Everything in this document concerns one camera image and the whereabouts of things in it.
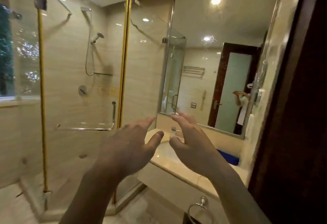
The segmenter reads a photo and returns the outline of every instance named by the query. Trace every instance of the window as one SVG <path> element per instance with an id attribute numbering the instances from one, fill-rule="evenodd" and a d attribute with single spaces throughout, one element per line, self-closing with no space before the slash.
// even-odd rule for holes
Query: window
<path id="1" fill-rule="evenodd" d="M 0 4 L 0 97 L 15 95 L 10 10 Z"/>

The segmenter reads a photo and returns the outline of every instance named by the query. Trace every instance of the dark wooden door frame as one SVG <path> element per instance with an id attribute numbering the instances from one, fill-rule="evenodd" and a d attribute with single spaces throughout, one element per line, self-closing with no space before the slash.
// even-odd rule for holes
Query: dark wooden door frame
<path id="1" fill-rule="evenodd" d="M 219 61 L 214 94 L 211 102 L 208 126 L 215 127 L 216 124 L 219 105 L 217 105 L 216 109 L 214 109 L 214 102 L 217 100 L 217 102 L 219 103 L 221 100 L 230 53 L 234 52 L 234 53 L 252 55 L 250 70 L 248 73 L 248 77 L 249 77 L 250 73 L 253 71 L 252 69 L 253 65 L 257 65 L 259 61 L 259 56 L 257 56 L 258 49 L 260 48 L 240 45 L 240 44 L 227 43 L 227 42 L 224 43 L 223 50 L 221 52 L 221 58 Z"/>
<path id="2" fill-rule="evenodd" d="M 300 0 L 249 191 L 272 223 L 325 223 L 327 0 Z"/>

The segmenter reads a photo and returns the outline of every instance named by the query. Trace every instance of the blue towel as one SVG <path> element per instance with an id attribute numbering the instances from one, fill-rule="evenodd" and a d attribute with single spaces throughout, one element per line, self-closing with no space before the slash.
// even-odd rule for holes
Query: blue towel
<path id="1" fill-rule="evenodd" d="M 233 155 L 230 155 L 230 154 L 228 154 L 228 153 L 224 153 L 223 151 L 220 151 L 220 150 L 218 150 L 217 149 L 217 151 L 224 157 L 224 159 L 228 162 L 228 163 L 230 163 L 230 164 L 232 164 L 232 165 L 238 165 L 239 164 L 239 162 L 240 162 L 240 159 L 239 158 L 237 158 L 237 157 L 235 157 L 235 156 L 233 156 Z"/>

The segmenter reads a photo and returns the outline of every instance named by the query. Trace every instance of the towel ring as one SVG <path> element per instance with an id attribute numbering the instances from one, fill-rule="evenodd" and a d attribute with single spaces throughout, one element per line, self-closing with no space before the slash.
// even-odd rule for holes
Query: towel ring
<path id="1" fill-rule="evenodd" d="M 187 211 L 187 216 L 188 218 L 190 219 L 190 221 L 192 222 L 192 224 L 196 224 L 192 218 L 191 218 L 191 214 L 190 214 L 190 210 L 193 206 L 200 206 L 200 208 L 206 210 L 210 217 L 211 217 L 211 220 L 212 220 L 212 223 L 215 223 L 215 218 L 214 218 L 214 215 L 210 212 L 210 210 L 207 209 L 207 206 L 209 205 L 209 201 L 206 197 L 201 197 L 201 204 L 200 203 L 195 203 L 195 204 L 191 204 L 189 207 L 188 207 L 188 211 Z"/>

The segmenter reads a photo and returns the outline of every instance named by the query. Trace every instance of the person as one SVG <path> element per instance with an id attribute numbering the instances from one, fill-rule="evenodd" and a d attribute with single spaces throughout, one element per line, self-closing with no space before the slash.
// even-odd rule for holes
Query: person
<path id="1" fill-rule="evenodd" d="M 244 91 L 235 91 L 235 92 L 233 92 L 233 94 L 236 97 L 235 98 L 236 105 L 241 107 L 241 112 L 237 119 L 237 123 L 235 125 L 234 134 L 241 135 L 242 130 L 243 130 L 243 125 L 244 125 L 244 119 L 245 119 L 245 115 L 246 115 L 246 111 L 247 111 L 247 106 L 250 101 L 251 95 Z"/>
<path id="2" fill-rule="evenodd" d="M 185 143 L 178 137 L 169 141 L 178 158 L 189 169 L 207 177 L 215 187 L 230 224 L 268 224 L 239 175 L 217 152 L 193 116 L 171 117 L 182 128 Z M 153 157 L 164 134 L 152 136 L 145 144 L 148 128 L 155 118 L 128 124 L 103 140 L 98 157 L 83 176 L 77 193 L 59 224 L 101 224 L 118 184 L 141 170 Z"/>

